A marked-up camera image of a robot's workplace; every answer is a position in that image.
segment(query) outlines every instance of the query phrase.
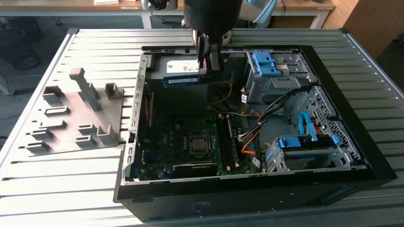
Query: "slotted metal table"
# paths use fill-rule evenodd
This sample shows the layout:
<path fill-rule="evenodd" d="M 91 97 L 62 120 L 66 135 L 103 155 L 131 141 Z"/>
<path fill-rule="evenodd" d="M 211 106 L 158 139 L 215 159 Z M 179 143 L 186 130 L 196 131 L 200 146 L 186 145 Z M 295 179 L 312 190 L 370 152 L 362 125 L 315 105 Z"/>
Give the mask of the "slotted metal table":
<path fill-rule="evenodd" d="M 312 45 L 396 171 L 399 179 L 323 208 L 159 221 L 154 225 L 378 226 L 404 224 L 404 96 L 350 34 L 340 30 L 236 29 L 232 42 Z M 119 155 L 115 148 L 30 157 L 19 146 L 39 114 L 35 103 L 52 80 L 83 67 L 95 87 L 124 87 L 120 141 L 128 137 L 142 46 L 190 45 L 184 29 L 70 30 L 0 152 L 2 226 L 128 226 L 142 224 L 112 202 Z"/>

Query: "yellow wire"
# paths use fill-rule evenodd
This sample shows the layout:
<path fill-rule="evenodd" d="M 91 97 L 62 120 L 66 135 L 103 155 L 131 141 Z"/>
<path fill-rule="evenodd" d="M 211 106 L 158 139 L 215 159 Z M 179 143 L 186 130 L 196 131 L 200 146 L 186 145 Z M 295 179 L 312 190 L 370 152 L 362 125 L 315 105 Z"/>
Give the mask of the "yellow wire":
<path fill-rule="evenodd" d="M 247 144 L 244 145 L 243 149 L 242 149 L 242 153 L 244 152 L 248 144 L 252 142 L 254 138 L 258 136 L 258 134 L 260 133 L 262 129 L 254 134 L 254 136 L 251 137 L 251 139 L 248 140 Z"/>
<path fill-rule="evenodd" d="M 230 85 L 230 91 L 228 91 L 227 97 L 224 99 L 219 100 L 219 101 L 208 103 L 210 105 L 215 105 L 218 103 L 222 103 L 230 98 L 230 96 L 232 95 L 232 91 L 234 91 L 234 85 L 232 85 L 232 83 L 228 83 L 228 85 Z"/>

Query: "wooden desk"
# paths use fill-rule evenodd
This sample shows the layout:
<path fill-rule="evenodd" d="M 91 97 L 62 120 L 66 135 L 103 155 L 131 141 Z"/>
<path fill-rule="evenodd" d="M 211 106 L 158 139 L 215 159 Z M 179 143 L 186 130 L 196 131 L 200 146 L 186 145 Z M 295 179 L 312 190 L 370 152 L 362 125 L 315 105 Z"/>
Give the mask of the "wooden desk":
<path fill-rule="evenodd" d="M 286 16 L 315 16 L 311 28 L 322 28 L 330 12 L 331 0 L 286 0 Z M 283 15 L 283 4 L 276 5 L 274 16 Z M 120 4 L 95 6 L 94 0 L 0 0 L 2 16 L 142 16 L 143 27 L 152 28 L 151 16 L 183 15 L 184 0 L 174 11 L 144 11 L 142 2 L 120 1 Z"/>

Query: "white table leg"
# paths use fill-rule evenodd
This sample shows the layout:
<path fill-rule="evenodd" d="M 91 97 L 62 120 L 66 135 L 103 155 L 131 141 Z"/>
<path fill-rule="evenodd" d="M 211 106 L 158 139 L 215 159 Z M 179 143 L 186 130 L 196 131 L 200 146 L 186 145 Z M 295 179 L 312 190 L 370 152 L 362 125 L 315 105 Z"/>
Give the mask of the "white table leg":
<path fill-rule="evenodd" d="M 319 11 L 319 14 L 316 15 L 316 18 L 314 19 L 314 23 L 311 23 L 311 26 L 310 26 L 311 29 L 323 28 L 323 25 L 324 25 L 326 19 L 328 17 L 328 14 L 330 14 L 330 10 L 320 10 Z"/>
<path fill-rule="evenodd" d="M 143 28 L 151 29 L 152 28 L 152 20 L 151 20 L 152 13 L 148 11 L 140 12 L 140 16 L 142 16 Z"/>
<path fill-rule="evenodd" d="M 15 89 L 10 83 L 7 83 L 7 78 L 0 74 L 0 91 L 7 95 L 12 96 Z"/>

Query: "ram slot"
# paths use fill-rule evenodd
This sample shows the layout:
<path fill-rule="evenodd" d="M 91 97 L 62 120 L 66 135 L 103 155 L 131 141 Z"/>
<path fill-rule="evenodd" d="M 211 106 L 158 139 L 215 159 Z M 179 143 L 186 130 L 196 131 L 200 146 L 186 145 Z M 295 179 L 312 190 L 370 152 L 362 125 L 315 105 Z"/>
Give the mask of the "ram slot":
<path fill-rule="evenodd" d="M 230 134 L 228 131 L 230 126 L 227 119 L 216 118 L 216 127 L 223 167 L 227 171 L 231 171 L 232 169 L 235 169 L 236 163 L 232 152 L 234 136 L 232 134 Z"/>

